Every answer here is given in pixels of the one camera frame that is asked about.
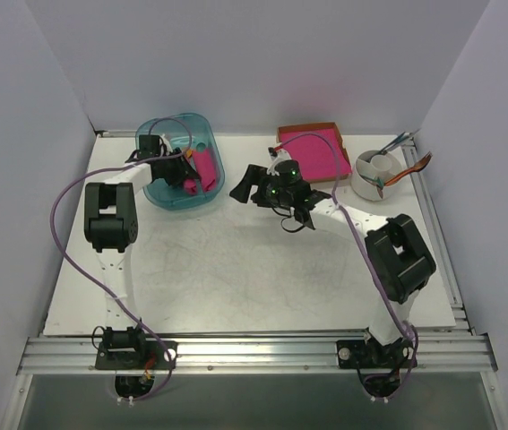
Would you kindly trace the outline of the pink paper napkin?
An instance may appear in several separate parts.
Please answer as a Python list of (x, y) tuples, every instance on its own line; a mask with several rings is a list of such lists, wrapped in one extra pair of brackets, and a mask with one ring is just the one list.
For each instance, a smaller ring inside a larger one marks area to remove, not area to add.
[(190, 196), (202, 194), (202, 181), (199, 179), (186, 179), (183, 184), (183, 189)]

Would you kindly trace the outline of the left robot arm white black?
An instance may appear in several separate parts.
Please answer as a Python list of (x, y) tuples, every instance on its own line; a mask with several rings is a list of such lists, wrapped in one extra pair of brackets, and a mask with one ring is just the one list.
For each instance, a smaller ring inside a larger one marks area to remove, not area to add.
[(100, 353), (128, 368), (151, 355), (133, 292), (132, 250), (139, 233), (136, 195), (163, 180), (177, 187), (201, 177), (189, 162), (193, 137), (175, 145), (166, 134), (142, 134), (138, 147), (116, 174), (84, 188), (84, 235), (102, 271), (107, 322)]

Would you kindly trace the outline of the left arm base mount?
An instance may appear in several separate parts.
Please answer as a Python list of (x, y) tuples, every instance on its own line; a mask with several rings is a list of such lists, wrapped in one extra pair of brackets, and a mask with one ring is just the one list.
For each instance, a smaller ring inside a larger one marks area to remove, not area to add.
[(118, 403), (133, 406), (162, 389), (176, 368), (178, 344), (165, 340), (162, 344), (140, 327), (116, 331), (96, 326), (90, 336), (96, 350), (94, 368), (99, 371), (133, 371), (116, 374), (112, 388)]

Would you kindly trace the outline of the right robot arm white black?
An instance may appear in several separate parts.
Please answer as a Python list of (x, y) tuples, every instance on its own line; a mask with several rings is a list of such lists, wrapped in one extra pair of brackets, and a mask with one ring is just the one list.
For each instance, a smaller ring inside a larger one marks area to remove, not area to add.
[(355, 241), (381, 300), (366, 328), (372, 338), (364, 345), (370, 364), (385, 366), (396, 356), (396, 341), (414, 339), (410, 310), (436, 263), (410, 216), (383, 217), (344, 204), (333, 192), (314, 189), (293, 159), (275, 159), (267, 168), (248, 166), (229, 196), (289, 211), (302, 228)]

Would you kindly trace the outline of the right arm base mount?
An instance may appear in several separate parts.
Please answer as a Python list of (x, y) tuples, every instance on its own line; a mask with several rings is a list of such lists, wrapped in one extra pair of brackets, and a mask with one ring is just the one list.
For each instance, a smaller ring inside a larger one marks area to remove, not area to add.
[(401, 389), (417, 366), (418, 342), (400, 339), (389, 345), (370, 340), (338, 340), (338, 368), (355, 370), (372, 402), (388, 403)]

